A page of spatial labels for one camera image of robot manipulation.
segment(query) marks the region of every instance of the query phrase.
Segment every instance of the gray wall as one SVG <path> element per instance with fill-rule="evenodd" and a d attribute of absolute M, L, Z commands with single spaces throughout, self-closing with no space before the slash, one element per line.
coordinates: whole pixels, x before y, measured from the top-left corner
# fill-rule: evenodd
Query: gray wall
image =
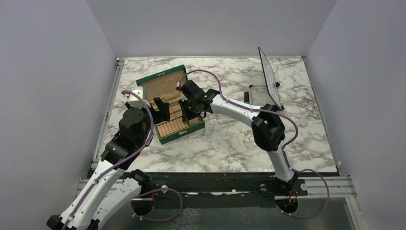
<path fill-rule="evenodd" d="M 87 0 L 119 57 L 306 55 L 336 0 Z"/>
<path fill-rule="evenodd" d="M 371 230 L 404 229 L 406 1 L 338 0 L 305 59 Z"/>
<path fill-rule="evenodd" d="M 1 229 L 46 229 L 72 202 L 115 65 L 85 0 L 0 1 Z"/>

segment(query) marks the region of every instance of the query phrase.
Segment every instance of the bolt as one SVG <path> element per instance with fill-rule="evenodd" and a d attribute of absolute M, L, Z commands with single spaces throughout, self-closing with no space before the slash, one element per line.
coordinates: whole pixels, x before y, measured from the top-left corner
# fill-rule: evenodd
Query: bolt
<path fill-rule="evenodd" d="M 167 189 L 168 187 L 167 187 L 166 185 L 163 185 L 161 188 L 162 188 L 162 189 Z"/>
<path fill-rule="evenodd" d="M 305 184 L 305 183 L 301 184 L 301 185 L 300 185 L 300 188 L 301 188 L 303 191 L 307 191 L 307 184 Z"/>
<path fill-rule="evenodd" d="M 260 189 L 261 191 L 265 192 L 265 191 L 266 191 L 266 185 L 261 184 L 261 185 L 259 186 L 259 189 Z"/>

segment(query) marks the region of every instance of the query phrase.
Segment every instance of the purple cable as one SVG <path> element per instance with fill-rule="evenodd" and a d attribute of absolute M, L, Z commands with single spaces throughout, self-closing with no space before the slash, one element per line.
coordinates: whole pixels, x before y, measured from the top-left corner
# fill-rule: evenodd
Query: purple cable
<path fill-rule="evenodd" d="M 241 105 L 241 104 L 237 104 L 237 103 L 235 103 L 235 102 L 233 102 L 233 101 L 229 101 L 229 100 L 223 95 L 223 92 L 222 92 L 222 90 L 221 90 L 221 83 L 220 83 L 219 78 L 218 78 L 214 73 L 212 73 L 212 72 L 210 72 L 210 71 L 207 71 L 207 70 L 204 70 L 204 69 L 195 69 L 195 70 L 189 71 L 188 73 L 186 73 L 186 74 L 179 80 L 179 82 L 178 82 L 178 83 L 179 83 L 179 87 L 181 86 L 182 80 L 185 79 L 186 76 L 188 76 L 189 74 L 194 73 L 194 72 L 205 72 L 205 73 L 208 73 L 208 74 L 212 75 L 212 76 L 216 79 L 216 81 L 217 81 L 217 83 L 218 83 L 218 91 L 220 92 L 220 96 L 221 96 L 221 98 L 222 98 L 223 100 L 225 100 L 226 102 L 228 102 L 228 103 L 230 103 L 230 104 L 232 104 L 232 105 L 235 105 L 235 106 L 237 106 L 237 107 L 239 107 L 239 108 L 242 108 L 242 109 L 251 111 L 251 109 L 250 109 L 249 107 L 243 106 L 243 105 Z M 319 177 L 321 178 L 321 180 L 322 180 L 322 181 L 324 182 L 324 184 L 326 185 L 326 189 L 327 189 L 327 202 L 326 202 L 326 204 L 324 205 L 324 207 L 323 207 L 320 211 L 318 211 L 317 213 L 312 214 L 312 215 L 309 215 L 309 216 L 296 216 L 296 215 L 292 215 L 292 214 L 289 215 L 288 213 L 286 213 L 286 212 L 284 212 L 284 211 L 282 211 L 282 210 L 281 210 L 281 212 L 282 212 L 283 214 L 286 214 L 286 215 L 290 216 L 290 217 L 300 218 L 300 219 L 315 217 L 315 216 L 319 215 L 320 213 L 324 212 L 324 211 L 326 210 L 328 204 L 330 203 L 330 190 L 328 189 L 328 185 L 327 185 L 326 180 L 322 177 L 322 175 L 320 175 L 319 173 L 317 173 L 316 171 L 314 171 L 314 170 L 312 170 L 312 169 L 303 169 L 303 170 L 301 170 L 301 171 L 298 171 L 298 170 L 294 169 L 294 168 L 290 165 L 289 160 L 288 160 L 288 157 L 287 157 L 287 154 L 286 154 L 286 152 L 285 152 L 285 147 L 286 147 L 287 145 L 289 145 L 290 143 L 292 143 L 292 142 L 297 138 L 297 136 L 299 135 L 299 127 L 297 126 L 297 124 L 296 124 L 290 117 L 288 117 L 288 116 L 286 116 L 286 115 L 284 115 L 284 114 L 279 114 L 279 113 L 274 112 L 274 111 L 265 110 L 265 109 L 252 109 L 252 111 L 253 111 L 253 112 L 265 112 L 265 113 L 277 115 L 277 116 L 283 117 L 283 118 L 287 119 L 289 122 L 291 122 L 292 125 L 294 126 L 294 129 L 295 129 L 294 137 L 293 137 L 292 139 L 290 139 L 289 141 L 287 141 L 284 145 L 282 145 L 282 153 L 283 153 L 283 157 L 285 158 L 286 164 L 288 165 L 289 168 L 291 168 L 291 169 L 292 169 L 294 172 L 296 172 L 296 173 L 303 173 L 303 172 L 306 172 L 306 171 L 311 171 L 311 172 L 315 173 L 317 176 L 319 176 Z"/>
<path fill-rule="evenodd" d="M 140 152 L 141 152 L 146 146 L 148 146 L 148 145 L 151 143 L 151 141 L 152 141 L 152 137 L 153 137 L 153 135 L 154 135 L 154 129 L 153 129 L 153 127 L 154 127 L 154 119 L 153 119 L 153 117 L 152 117 L 151 111 L 149 110 L 148 104 L 145 103 L 144 100 L 143 100 L 142 98 L 140 98 L 137 94 L 135 94 L 135 93 L 133 93 L 133 92 L 131 92 L 131 91 L 124 90 L 124 91 L 121 92 L 121 94 L 122 94 L 122 95 L 125 95 L 125 94 L 131 94 L 131 95 L 133 95 L 133 96 L 136 97 L 136 98 L 142 103 L 142 105 L 145 107 L 145 109 L 147 110 L 148 116 L 149 116 L 149 122 L 150 122 L 150 127 L 151 127 L 150 132 L 149 132 L 149 135 L 148 135 L 148 137 L 147 137 L 145 143 L 144 143 L 137 151 L 135 151 L 134 153 L 132 153 L 129 157 L 125 158 L 124 160 L 117 162 L 115 165 L 111 166 L 111 167 L 108 168 L 106 171 L 100 173 L 100 175 L 99 175 L 96 179 L 94 179 L 95 183 L 94 183 L 94 184 L 91 184 L 91 185 L 89 186 L 89 188 L 85 191 L 85 193 L 83 194 L 83 196 L 80 198 L 79 202 L 76 204 L 75 208 L 74 208 L 74 209 L 72 210 L 72 212 L 69 214 L 69 217 L 70 217 L 70 218 L 73 218 L 73 217 L 75 216 L 75 213 L 76 213 L 77 210 L 79 209 L 80 205 L 83 203 L 83 201 L 86 199 L 86 197 L 88 196 L 88 194 L 90 193 L 90 191 L 92 190 L 92 188 L 95 186 L 95 184 L 97 184 L 97 183 L 99 182 L 99 180 L 100 180 L 101 178 L 103 178 L 103 177 L 104 177 L 108 172 L 110 172 L 111 170 L 113 170 L 113 169 L 117 168 L 118 166 L 124 164 L 125 162 L 129 161 L 130 159 L 132 159 L 132 158 L 138 156 L 138 155 L 140 154 Z M 65 221 L 64 225 L 62 226 L 62 230 L 65 230 L 65 229 L 66 229 L 66 227 L 68 226 L 69 222 L 70 222 L 69 219 L 67 219 L 67 220 Z"/>
<path fill-rule="evenodd" d="M 148 194 L 151 194 L 151 193 L 154 193 L 154 192 L 159 192 L 159 191 L 171 191 L 171 192 L 176 193 L 176 195 L 178 195 L 179 200 L 180 200 L 180 207 L 179 207 L 179 210 L 176 212 L 176 214 L 173 215 L 172 217 L 166 218 L 166 219 L 148 218 L 148 217 L 144 217 L 144 216 L 139 216 L 139 215 L 137 215 L 137 214 L 135 213 L 135 211 L 134 211 L 133 206 L 131 205 L 131 210 L 134 212 L 133 217 L 138 217 L 138 218 L 140 218 L 140 220 L 142 220 L 142 219 L 147 219 L 147 220 L 156 221 L 156 222 L 166 222 L 166 221 L 170 221 L 170 220 L 173 220 L 173 219 L 175 219 L 176 217 L 178 217 L 179 214 L 182 212 L 183 200 L 182 200 L 182 196 L 180 195 L 180 193 L 178 193 L 178 191 L 176 191 L 176 190 L 174 190 L 174 189 L 171 189 L 171 188 L 159 188 L 159 189 L 154 189 L 154 190 L 151 190 L 151 191 L 149 191 L 149 192 L 140 194 L 140 195 L 138 195 L 137 197 L 142 197 L 142 196 L 145 196 L 145 195 L 148 195 Z"/>

